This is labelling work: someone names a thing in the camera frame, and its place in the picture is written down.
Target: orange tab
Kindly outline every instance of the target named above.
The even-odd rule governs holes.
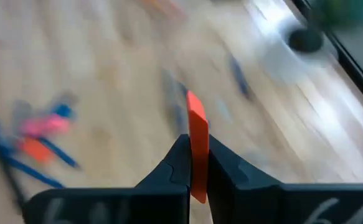
[[[41,163],[48,162],[54,156],[54,153],[48,147],[34,138],[26,137],[21,142],[21,149]]]
[[[205,203],[209,166],[209,124],[202,103],[191,91],[187,93],[187,109],[192,150],[191,195],[200,203]]]

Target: black wheel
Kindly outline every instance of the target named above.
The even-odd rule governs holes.
[[[313,53],[324,44],[323,36],[313,29],[299,28],[293,30],[288,37],[289,47],[301,53]]]

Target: pink object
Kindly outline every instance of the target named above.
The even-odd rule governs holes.
[[[57,114],[48,117],[33,118],[25,122],[21,131],[31,136],[45,136],[53,133],[63,133],[69,130],[69,120]]]

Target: orange object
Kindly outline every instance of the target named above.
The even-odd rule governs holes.
[[[20,148],[41,163],[48,162],[54,156],[54,153],[48,147],[34,138],[26,137],[23,142],[21,142]]]
[[[167,16],[183,16],[182,10],[171,0],[144,0]]]
[[[187,92],[187,109],[192,150],[191,195],[200,203],[205,203],[209,166],[209,124],[202,103],[191,91]]]

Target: wood grain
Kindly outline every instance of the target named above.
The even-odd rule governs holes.
[[[271,23],[292,13],[283,1],[179,2],[183,19],[139,1],[0,0],[3,124],[9,129],[18,99],[42,109],[72,90],[80,100],[71,131],[52,140],[82,171],[20,159],[69,187],[134,186],[175,140],[161,86],[166,68],[202,100],[211,134],[255,166],[284,182],[363,182],[363,95],[336,59],[300,70],[287,64],[290,82],[266,68]],[[17,175],[29,196],[47,188]],[[22,223],[1,174],[0,223]],[[191,223],[211,223],[207,204],[192,200]]]

